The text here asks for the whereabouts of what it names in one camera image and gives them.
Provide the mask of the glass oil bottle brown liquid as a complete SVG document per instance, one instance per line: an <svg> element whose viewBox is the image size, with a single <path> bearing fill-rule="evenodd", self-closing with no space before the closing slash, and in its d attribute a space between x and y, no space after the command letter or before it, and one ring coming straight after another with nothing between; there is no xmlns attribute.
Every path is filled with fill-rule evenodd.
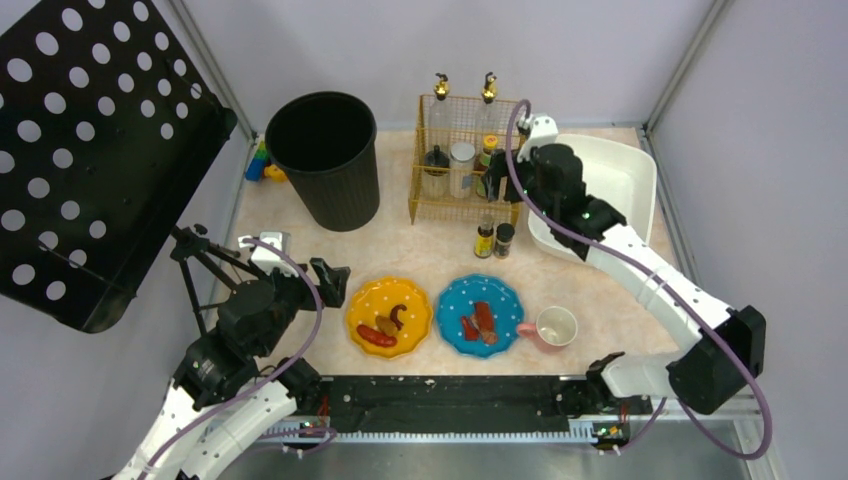
<svg viewBox="0 0 848 480"><path fill-rule="evenodd" d="M489 135L498 132L499 112L497 106L497 76L494 72L488 72L484 77L481 90L481 103L475 117L475 132L480 144Z"/></svg>

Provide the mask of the yellow dotted plate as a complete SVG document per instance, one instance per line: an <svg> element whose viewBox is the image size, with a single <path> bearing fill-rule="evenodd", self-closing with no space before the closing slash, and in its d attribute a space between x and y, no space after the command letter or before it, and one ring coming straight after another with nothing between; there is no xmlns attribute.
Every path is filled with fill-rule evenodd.
<svg viewBox="0 0 848 480"><path fill-rule="evenodd" d="M399 313L404 327L395 336L396 346L381 348L359 337L358 325L378 330L375 318L389 317L391 309L398 304L405 304L407 310ZM382 359L395 359L415 351L430 335L432 321L433 308L426 291L412 280L396 276L365 283L353 295L345 317L349 339L365 354Z"/></svg>

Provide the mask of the black lid glass shaker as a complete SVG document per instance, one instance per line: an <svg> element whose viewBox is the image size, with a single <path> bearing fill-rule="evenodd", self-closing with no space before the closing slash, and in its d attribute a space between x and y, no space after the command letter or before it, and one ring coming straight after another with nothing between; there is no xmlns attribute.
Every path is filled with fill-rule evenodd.
<svg viewBox="0 0 848 480"><path fill-rule="evenodd" d="M426 198L439 198L449 188L450 159L439 145L435 145L425 158L422 173L422 189Z"/></svg>

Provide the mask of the small yellow label bottle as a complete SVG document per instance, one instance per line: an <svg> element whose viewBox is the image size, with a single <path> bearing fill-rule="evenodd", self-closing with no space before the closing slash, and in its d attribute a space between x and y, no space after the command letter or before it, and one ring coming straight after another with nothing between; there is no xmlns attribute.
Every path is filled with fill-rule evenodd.
<svg viewBox="0 0 848 480"><path fill-rule="evenodd" d="M485 259L492 255L494 246L494 225L492 221L482 221L477 228L473 252L478 258Z"/></svg>

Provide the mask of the sauce bottle yellow cap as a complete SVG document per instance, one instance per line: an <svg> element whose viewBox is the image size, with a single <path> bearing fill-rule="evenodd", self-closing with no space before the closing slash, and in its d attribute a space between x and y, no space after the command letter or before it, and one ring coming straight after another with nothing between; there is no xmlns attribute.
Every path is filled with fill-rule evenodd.
<svg viewBox="0 0 848 480"><path fill-rule="evenodd" d="M483 199L487 198L486 186L485 182L483 181L483 175L490 166L491 158L494 154L494 151L498 147L498 143L499 141L496 135L484 135L482 137L480 150L475 160L474 171L477 173L474 183L475 193Z"/></svg>

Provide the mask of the silver lid jar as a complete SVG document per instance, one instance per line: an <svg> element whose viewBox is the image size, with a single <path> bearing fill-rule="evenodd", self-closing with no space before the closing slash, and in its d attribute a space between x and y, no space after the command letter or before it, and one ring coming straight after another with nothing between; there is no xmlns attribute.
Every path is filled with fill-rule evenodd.
<svg viewBox="0 0 848 480"><path fill-rule="evenodd" d="M450 193L454 198L464 199L471 193L472 171L476 150L467 142L456 142L450 147Z"/></svg>

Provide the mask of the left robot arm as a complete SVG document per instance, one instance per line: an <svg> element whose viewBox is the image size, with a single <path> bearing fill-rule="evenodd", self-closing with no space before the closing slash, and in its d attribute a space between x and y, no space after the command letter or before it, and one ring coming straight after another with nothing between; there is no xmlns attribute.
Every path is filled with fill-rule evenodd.
<svg viewBox="0 0 848 480"><path fill-rule="evenodd" d="M257 361L272 353L300 311L341 307L350 269L321 258L294 268L267 250L246 262L223 259L249 277L235 281L211 267L230 295L216 307L216 326L187 348L119 479L218 478L265 430L295 412L313 382L300 353L266 377Z"/></svg>

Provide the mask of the glass oil bottle clear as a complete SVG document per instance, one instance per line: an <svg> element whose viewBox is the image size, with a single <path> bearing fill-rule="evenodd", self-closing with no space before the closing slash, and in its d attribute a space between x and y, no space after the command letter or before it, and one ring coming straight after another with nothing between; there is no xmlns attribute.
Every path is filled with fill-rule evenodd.
<svg viewBox="0 0 848 480"><path fill-rule="evenodd" d="M427 128L428 142L431 150L438 147L448 152L453 127L453 110L449 100L449 77L444 73L436 73L437 82L433 86L435 100L428 110Z"/></svg>

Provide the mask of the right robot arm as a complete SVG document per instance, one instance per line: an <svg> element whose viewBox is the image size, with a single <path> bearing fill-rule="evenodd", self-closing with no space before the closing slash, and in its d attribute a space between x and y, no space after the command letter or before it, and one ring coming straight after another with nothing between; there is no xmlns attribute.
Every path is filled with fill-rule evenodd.
<svg viewBox="0 0 848 480"><path fill-rule="evenodd" d="M555 241L628 291L665 328L672 354L614 353L593 364L615 397L671 397L688 411L709 415L749 388L770 414L757 382L763 370L766 320L712 296L643 242L625 216L590 194L583 163L562 143L499 149L482 176L492 199L523 203Z"/></svg>

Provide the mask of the small black cap bottle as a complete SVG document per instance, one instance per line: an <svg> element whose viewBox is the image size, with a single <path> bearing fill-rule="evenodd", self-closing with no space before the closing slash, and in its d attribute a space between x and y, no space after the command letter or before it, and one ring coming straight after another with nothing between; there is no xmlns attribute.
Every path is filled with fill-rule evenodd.
<svg viewBox="0 0 848 480"><path fill-rule="evenodd" d="M510 248L515 235L515 228L511 223L501 223L495 230L495 244L493 255L498 259L505 259L510 254Z"/></svg>

